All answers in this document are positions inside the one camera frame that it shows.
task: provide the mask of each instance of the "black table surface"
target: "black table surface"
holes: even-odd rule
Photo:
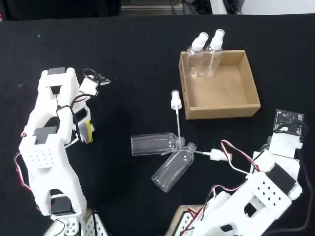
[[[207,151],[220,148],[220,140],[227,139],[252,154],[271,134],[276,109],[301,112],[310,127],[302,153],[314,184],[314,21],[311,14],[0,23],[3,235],[42,235],[51,223],[36,210],[32,194],[19,185],[13,155],[35,105],[40,73],[52,67],[73,67],[79,82],[86,67],[112,80],[101,88],[98,102],[89,102],[97,128],[93,143],[75,144],[67,154],[88,205],[96,208],[115,236],[163,235],[178,206],[202,204],[213,184],[238,185],[243,174],[227,163],[196,154],[178,183],[164,193],[152,183],[151,176],[167,157],[130,154],[131,135],[177,132],[170,92],[181,89],[180,51],[199,32],[213,35],[217,28],[226,32],[225,50],[246,50],[261,109],[252,118],[216,120],[186,120],[181,109],[182,134],[187,143]],[[234,155],[233,161],[240,168],[249,168],[241,156]],[[309,195],[303,175],[300,177],[304,193],[272,228],[303,224]],[[296,235],[313,235],[312,227]]]

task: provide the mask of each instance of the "white robotic arm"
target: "white robotic arm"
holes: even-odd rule
[[[286,116],[297,122],[284,120]],[[230,195],[220,192],[188,222],[182,220],[175,236],[260,236],[287,210],[302,193],[297,181],[300,164],[294,158],[295,150],[302,147],[302,114],[277,110],[274,132],[269,150],[254,152],[254,163],[245,182]]]
[[[104,78],[98,81],[95,77],[97,75],[93,78],[91,75],[85,76],[79,86],[73,68],[43,71],[36,104],[19,146],[29,172],[30,188],[41,213],[51,215],[53,220],[72,218],[77,225],[83,220],[87,202],[65,148],[78,139],[85,143],[92,141],[94,127],[85,101],[97,95],[101,82],[110,82]],[[45,127],[53,117],[58,117],[59,125]],[[61,194],[51,196],[53,189]]]

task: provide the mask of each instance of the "plastic bottle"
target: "plastic bottle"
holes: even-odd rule
[[[207,67],[204,65],[203,57],[203,47],[205,46],[208,38],[208,34],[202,32],[186,50],[186,52],[189,53],[187,55],[186,67],[189,72],[188,76],[190,80],[207,76],[209,73],[207,71]]]
[[[196,145],[189,143],[174,152],[152,176],[152,181],[164,192],[168,192],[193,162]]]
[[[212,38],[210,44],[205,49],[205,53],[210,54],[209,78],[214,77],[217,72],[223,53],[222,43],[224,34],[224,30],[217,29],[215,36]]]
[[[131,137],[131,154],[133,156],[162,154],[173,152],[183,145],[185,139],[176,137],[173,133],[135,135]]]

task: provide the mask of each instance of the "black circuit board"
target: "black circuit board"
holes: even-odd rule
[[[274,123],[274,129],[278,128],[280,125],[288,122],[303,122],[304,114],[296,112],[288,112],[283,110],[276,110],[276,117]],[[299,124],[288,125],[287,130],[282,129],[282,133],[293,134],[301,136],[303,132],[303,127]]]

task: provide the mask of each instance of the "open cardboard box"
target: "open cardboard box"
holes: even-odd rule
[[[182,52],[179,61],[186,119],[251,117],[260,108],[245,51],[224,51],[215,77],[187,79]]]

